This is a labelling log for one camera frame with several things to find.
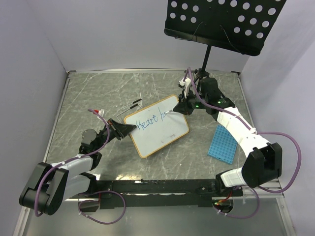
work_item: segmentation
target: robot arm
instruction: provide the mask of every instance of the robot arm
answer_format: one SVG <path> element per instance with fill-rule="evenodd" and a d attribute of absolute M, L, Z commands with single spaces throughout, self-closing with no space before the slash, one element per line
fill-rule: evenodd
<path fill-rule="evenodd" d="M 98 150 L 104 144 L 108 135 L 108 141 L 114 138 L 121 140 L 136 128 L 136 125 L 121 124 L 112 119 L 108 120 L 108 124 L 109 133 L 106 127 L 100 130 L 99 133 L 93 129 L 88 129 L 83 132 L 78 157 Z M 96 178 L 94 175 L 86 173 L 86 171 L 93 170 L 98 166 L 101 157 L 102 155 L 97 152 L 70 161 L 66 165 L 52 171 L 40 190 L 38 210 L 52 215 L 58 210 L 63 200 L 78 193 L 95 192 Z M 59 163 L 47 164 L 41 162 L 36 165 L 20 196 L 20 205 L 34 209 L 35 196 L 39 183 L 44 175 L 58 164 Z"/>
<path fill-rule="evenodd" d="M 245 184 L 254 188 L 280 177 L 282 170 L 282 148 L 280 145 L 270 144 L 268 140 L 257 134 L 256 130 L 242 117 L 234 103 L 219 90 L 215 78 L 197 76 L 195 82 L 197 80 L 199 83 L 196 90 L 200 98 L 205 103 L 230 113 L 218 111 L 201 103 L 191 90 L 191 79 L 188 77 L 179 81 L 179 87 L 183 88 L 183 91 L 179 95 L 179 103 L 173 111 L 183 115 L 191 115 L 194 109 L 205 109 L 230 132 L 247 157 L 243 167 L 216 176 L 220 183 L 220 189 L 224 190 L 228 187 Z"/>

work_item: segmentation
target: white wall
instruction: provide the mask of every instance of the white wall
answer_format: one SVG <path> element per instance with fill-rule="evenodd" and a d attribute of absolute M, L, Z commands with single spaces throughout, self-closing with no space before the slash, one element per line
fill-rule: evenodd
<path fill-rule="evenodd" d="M 167 0 L 27 0 L 66 70 L 201 68 L 206 45 L 163 32 Z M 242 71 L 248 56 L 213 48 L 208 69 Z"/>
<path fill-rule="evenodd" d="M 288 0 L 269 34 L 262 54 L 250 58 L 242 74 L 254 123 L 258 130 L 281 131 L 293 136 L 302 150 L 299 175 L 285 194 L 293 225 L 299 236 L 314 235 L 315 130 L 314 55 L 315 4 L 312 0 Z M 282 187 L 296 167 L 294 145 L 277 136 L 266 137 L 283 147 Z"/>
<path fill-rule="evenodd" d="M 0 229 L 12 235 L 19 196 L 43 160 L 66 73 L 25 0 L 0 0 Z"/>

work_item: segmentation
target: perforated metal panel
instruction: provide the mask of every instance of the perforated metal panel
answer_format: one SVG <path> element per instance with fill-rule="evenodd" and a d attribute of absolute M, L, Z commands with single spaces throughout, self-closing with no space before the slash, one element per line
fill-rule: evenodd
<path fill-rule="evenodd" d="M 285 0 L 169 0 L 164 32 L 257 56 L 284 3 Z"/>

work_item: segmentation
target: whiteboard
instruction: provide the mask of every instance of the whiteboard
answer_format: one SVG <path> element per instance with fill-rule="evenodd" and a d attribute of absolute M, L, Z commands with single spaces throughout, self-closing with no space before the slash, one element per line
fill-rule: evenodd
<path fill-rule="evenodd" d="M 189 132 L 184 115 L 177 112 L 165 114 L 177 103 L 177 96 L 171 95 L 125 117 L 126 124 L 137 126 L 130 136 L 141 158 L 146 158 Z"/>

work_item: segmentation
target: red wire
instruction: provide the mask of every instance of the red wire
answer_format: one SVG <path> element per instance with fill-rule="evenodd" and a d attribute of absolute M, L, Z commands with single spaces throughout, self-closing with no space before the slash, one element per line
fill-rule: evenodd
<path fill-rule="evenodd" d="M 228 196 L 227 196 L 226 199 L 220 200 L 219 202 L 220 202 L 220 203 L 225 202 L 225 201 L 226 201 L 227 199 L 229 199 L 231 196 L 232 196 L 232 191 L 228 194 Z"/>

